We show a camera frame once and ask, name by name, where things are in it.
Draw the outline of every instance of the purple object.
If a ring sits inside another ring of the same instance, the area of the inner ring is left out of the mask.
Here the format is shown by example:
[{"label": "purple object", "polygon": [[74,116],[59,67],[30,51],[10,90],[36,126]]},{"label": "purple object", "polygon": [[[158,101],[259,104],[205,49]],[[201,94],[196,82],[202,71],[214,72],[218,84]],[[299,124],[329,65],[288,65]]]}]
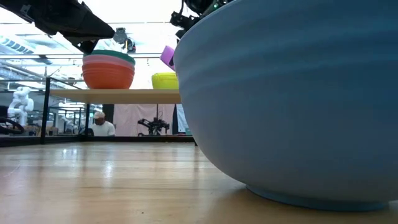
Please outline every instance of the purple object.
[{"label": "purple object", "polygon": [[167,66],[169,66],[169,68],[171,68],[173,71],[175,71],[173,56],[174,56],[174,49],[169,46],[166,46],[163,50],[162,55],[160,56],[160,59],[163,63],[165,63]]}]

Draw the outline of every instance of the person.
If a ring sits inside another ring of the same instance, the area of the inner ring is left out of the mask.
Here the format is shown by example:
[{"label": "person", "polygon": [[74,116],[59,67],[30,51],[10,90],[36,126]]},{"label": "person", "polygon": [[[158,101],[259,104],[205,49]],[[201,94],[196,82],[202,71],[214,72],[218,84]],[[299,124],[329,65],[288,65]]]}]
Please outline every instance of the person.
[{"label": "person", "polygon": [[115,130],[112,123],[105,121],[105,113],[97,111],[94,114],[94,124],[91,129],[94,132],[94,136],[114,136]]}]

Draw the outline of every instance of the wooden table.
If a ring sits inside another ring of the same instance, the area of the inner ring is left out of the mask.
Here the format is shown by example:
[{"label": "wooden table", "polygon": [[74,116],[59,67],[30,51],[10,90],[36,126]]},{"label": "wooden table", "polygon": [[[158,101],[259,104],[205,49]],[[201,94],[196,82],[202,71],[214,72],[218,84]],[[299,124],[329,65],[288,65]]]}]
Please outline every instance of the wooden table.
[{"label": "wooden table", "polygon": [[87,142],[0,148],[0,223],[396,224],[378,212],[272,202],[193,144]]},{"label": "wooden table", "polygon": [[50,95],[93,104],[178,104],[178,90],[50,90]]}]

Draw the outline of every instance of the pink curtain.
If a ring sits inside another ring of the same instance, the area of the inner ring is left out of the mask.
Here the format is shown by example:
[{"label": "pink curtain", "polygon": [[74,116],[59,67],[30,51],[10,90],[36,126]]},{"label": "pink curtain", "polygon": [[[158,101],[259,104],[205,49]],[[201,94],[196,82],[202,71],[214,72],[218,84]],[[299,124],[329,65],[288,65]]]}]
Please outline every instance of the pink curtain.
[{"label": "pink curtain", "polygon": [[[171,134],[174,105],[159,105],[159,119],[170,125],[167,134]],[[113,124],[116,136],[137,136],[138,133],[148,134],[148,129],[137,122],[144,118],[153,121],[156,117],[156,105],[115,105]]]}]

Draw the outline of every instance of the yellow bowl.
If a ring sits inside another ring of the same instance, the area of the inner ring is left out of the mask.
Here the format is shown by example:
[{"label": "yellow bowl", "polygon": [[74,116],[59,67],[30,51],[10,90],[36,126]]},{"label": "yellow bowl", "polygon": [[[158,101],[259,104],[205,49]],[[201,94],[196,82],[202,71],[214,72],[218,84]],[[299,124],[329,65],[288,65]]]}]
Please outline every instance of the yellow bowl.
[{"label": "yellow bowl", "polygon": [[156,73],[152,76],[152,86],[155,90],[178,90],[178,80],[175,72]]}]

